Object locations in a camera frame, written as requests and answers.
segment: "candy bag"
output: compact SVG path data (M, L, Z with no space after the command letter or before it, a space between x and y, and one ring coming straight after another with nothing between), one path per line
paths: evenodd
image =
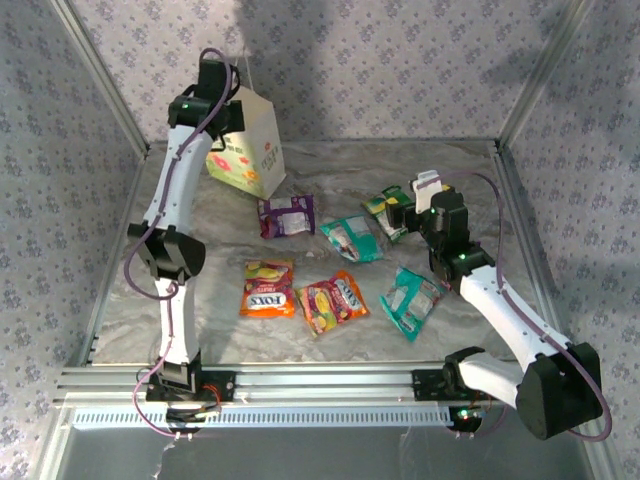
M262 238L286 237L300 232L316 232L313 195L258 200L258 220Z
M399 203L400 205L406 205L411 203L411 199L402 191L401 187L398 185L392 185L385 188L382 193L367 200L362 205L371 215L373 215L376 222L378 222L382 230L384 230L384 233L389 237L389 240L391 240L392 243L395 243L407 234L407 229L404 227L393 228L389 224L387 212L385 211L387 203Z
M295 292L314 337L369 313L356 281L344 270Z
M320 227L340 255L352 262L382 258L382 250L363 215L341 218Z
M393 287L386 296L380 296L380 303L396 327L413 342L429 313L446 291L437 280L427 280L400 267Z
M293 260L249 260L245 264L240 315L293 317Z

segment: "marble surface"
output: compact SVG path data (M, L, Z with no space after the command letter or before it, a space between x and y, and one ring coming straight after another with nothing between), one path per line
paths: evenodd
M287 178L274 197L313 194L318 224L364 213L361 202L389 185L403 185L408 191L407 181L419 171L473 169L495 178L486 145L480 142L302 143L286 145L283 151ZM153 196L163 161L164 151L152 149L133 208L134 221L140 221ZM472 237L495 255L498 215L489 187L476 179L451 183L465 196ZM391 286L399 265L422 274L428 272L426 246L420 235L414 234L391 248L381 230L373 221L370 223L381 239L385 256L369 264L352 264L343 259L321 232L315 236L302 233L263 240L255 198L210 178L203 170L192 232L207 247L195 300L203 362L442 360L445 355L472 345L484 347L500 358L511 358L490 324L453 293L437 305L417 340L409 343L386 318L378 296ZM296 287L346 269L355 276L371 314L317 338L311 335L299 306L293 319L239 317L243 265L250 258L293 258ZM505 260L505 275L532 303L532 286L510 224ZM137 295L126 284L122 265L121 261L102 318L94 364L145 363L158 355L159 305ZM138 259L132 274L139 285L153 291L152 279Z

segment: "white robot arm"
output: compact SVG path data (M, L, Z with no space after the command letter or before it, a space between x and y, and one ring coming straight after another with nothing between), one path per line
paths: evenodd
M155 279L158 295L147 296L161 302L163 361L152 381L185 395L198 392L202 373L194 294L206 251L202 242L190 236L193 199L214 139L244 130L241 103L229 102L239 87L238 80L231 88L237 68L203 57L204 52L198 83L169 106L171 129L158 187L143 222L128 229ZM177 291L168 295L174 288Z
M389 223L420 232L431 270L482 313L517 360L517 365L497 360L479 347L448 355L443 374L449 389L482 391L503 401L540 439L598 418L606 406L598 354L551 328L501 278L499 265L470 240L462 194L439 178L433 170L418 175L411 183L415 204L387 204Z

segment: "white vent strip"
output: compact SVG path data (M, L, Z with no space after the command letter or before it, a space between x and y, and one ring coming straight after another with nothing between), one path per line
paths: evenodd
M143 408L145 415L159 427L166 427L165 410ZM366 408L279 408L250 407L222 409L207 417L200 427L393 427L451 425L449 410L425 407ZM133 407L79 408L73 426L78 429L146 427Z

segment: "candy wrapper label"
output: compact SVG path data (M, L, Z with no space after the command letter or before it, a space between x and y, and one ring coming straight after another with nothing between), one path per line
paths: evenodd
M258 219L262 238L286 237L316 231L313 195L258 200Z
M314 336L369 313L356 281L343 270L295 292Z
M382 250L362 215L341 218L320 228L340 255L352 262L382 258Z
M378 222L382 230L384 230L384 233L389 237L389 240L395 243L400 240L401 237L406 235L407 229L404 227L393 228L389 224L386 212L387 202L407 205L411 203L411 199L402 191L401 187L398 185L392 185L391 187L385 188L382 193L364 202L362 205L371 215L373 215L376 222Z
M402 333L413 342L429 313L447 289L406 268L398 268L396 280L386 296L380 296L382 309Z
M245 264L240 315L293 317L293 261L249 260Z

